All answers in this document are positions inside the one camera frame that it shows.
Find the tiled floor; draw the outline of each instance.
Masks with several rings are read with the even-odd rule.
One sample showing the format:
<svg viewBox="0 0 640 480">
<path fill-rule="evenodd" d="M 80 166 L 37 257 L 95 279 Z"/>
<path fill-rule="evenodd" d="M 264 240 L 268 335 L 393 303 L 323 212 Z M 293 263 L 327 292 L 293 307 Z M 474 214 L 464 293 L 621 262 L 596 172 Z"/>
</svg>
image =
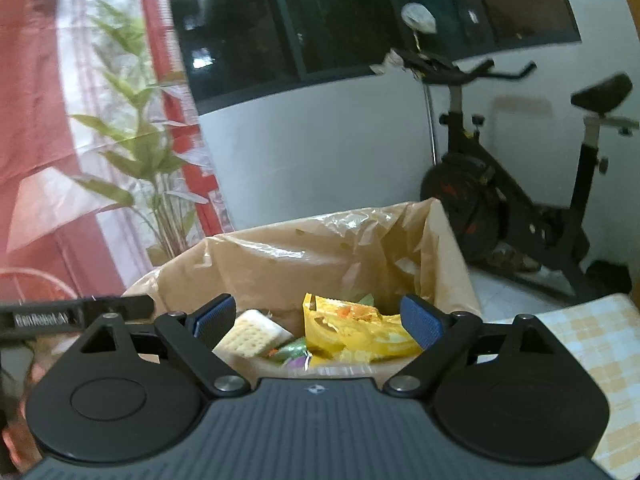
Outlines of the tiled floor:
<svg viewBox="0 0 640 480">
<path fill-rule="evenodd" d="M 470 274 L 485 321 L 511 319 L 517 314 L 542 314 L 565 306 L 529 288 L 481 270 L 471 269 Z"/>
</svg>

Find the snack packaging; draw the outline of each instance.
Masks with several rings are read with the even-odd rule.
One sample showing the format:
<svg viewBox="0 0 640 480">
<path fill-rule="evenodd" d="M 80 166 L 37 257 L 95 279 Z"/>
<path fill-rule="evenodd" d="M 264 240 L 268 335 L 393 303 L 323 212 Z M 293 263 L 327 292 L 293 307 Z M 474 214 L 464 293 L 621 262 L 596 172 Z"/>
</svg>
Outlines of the snack packaging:
<svg viewBox="0 0 640 480">
<path fill-rule="evenodd" d="M 303 303 L 306 347 L 315 357 L 370 363 L 420 353 L 400 315 L 382 316 L 374 306 L 307 294 Z"/>
<path fill-rule="evenodd" d="M 281 346 L 277 350 L 269 352 L 269 359 L 279 363 L 285 363 L 291 359 L 306 357 L 307 355 L 306 340 L 304 337 L 300 337 L 291 343 Z"/>
<path fill-rule="evenodd" d="M 251 358 L 266 354 L 271 348 L 276 348 L 292 338 L 290 332 L 260 311 L 247 310 L 238 316 L 233 328 L 220 340 L 216 348 Z"/>
</svg>

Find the adjustment knob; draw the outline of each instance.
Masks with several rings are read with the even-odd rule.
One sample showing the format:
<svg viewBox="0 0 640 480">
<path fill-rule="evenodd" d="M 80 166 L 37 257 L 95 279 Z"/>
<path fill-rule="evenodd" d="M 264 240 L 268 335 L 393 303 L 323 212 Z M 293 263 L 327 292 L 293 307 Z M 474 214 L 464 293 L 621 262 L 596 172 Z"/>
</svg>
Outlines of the adjustment knob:
<svg viewBox="0 0 640 480">
<path fill-rule="evenodd" d="M 607 171 L 609 171 L 609 157 L 603 156 L 598 163 L 598 171 L 602 175 L 606 175 Z"/>
<path fill-rule="evenodd" d="M 471 122 L 474 124 L 474 126 L 484 126 L 484 122 L 486 121 L 486 119 L 484 118 L 484 115 L 472 115 L 471 117 Z"/>
</svg>

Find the beige plastic bag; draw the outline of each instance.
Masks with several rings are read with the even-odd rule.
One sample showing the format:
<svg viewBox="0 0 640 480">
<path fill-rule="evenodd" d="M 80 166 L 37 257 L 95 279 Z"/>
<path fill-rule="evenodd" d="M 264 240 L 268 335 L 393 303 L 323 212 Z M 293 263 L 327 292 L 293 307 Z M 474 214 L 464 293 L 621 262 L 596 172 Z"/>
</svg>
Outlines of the beige plastic bag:
<svg viewBox="0 0 640 480">
<path fill-rule="evenodd" d="M 228 292 L 238 311 L 256 308 L 295 337 L 304 335 L 302 302 L 375 298 L 380 313 L 398 313 L 418 294 L 443 312 L 480 314 L 466 265 L 440 202 L 431 199 L 333 213 L 206 238 L 135 283 L 126 294 L 149 294 L 156 314 L 193 312 Z M 216 352 L 252 383 L 259 377 L 373 376 L 386 380 L 410 359 L 385 364 L 289 370 Z"/>
</svg>

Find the checkered cloth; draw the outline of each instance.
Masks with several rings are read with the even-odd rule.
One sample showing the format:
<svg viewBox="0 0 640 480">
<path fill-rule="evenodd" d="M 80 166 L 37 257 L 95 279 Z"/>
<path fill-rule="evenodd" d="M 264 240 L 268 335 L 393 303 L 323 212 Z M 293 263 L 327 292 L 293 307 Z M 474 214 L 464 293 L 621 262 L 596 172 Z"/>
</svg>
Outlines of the checkered cloth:
<svg viewBox="0 0 640 480">
<path fill-rule="evenodd" d="M 610 418 L 593 459 L 619 480 L 640 473 L 640 312 L 609 296 L 540 314 L 607 396 Z"/>
</svg>

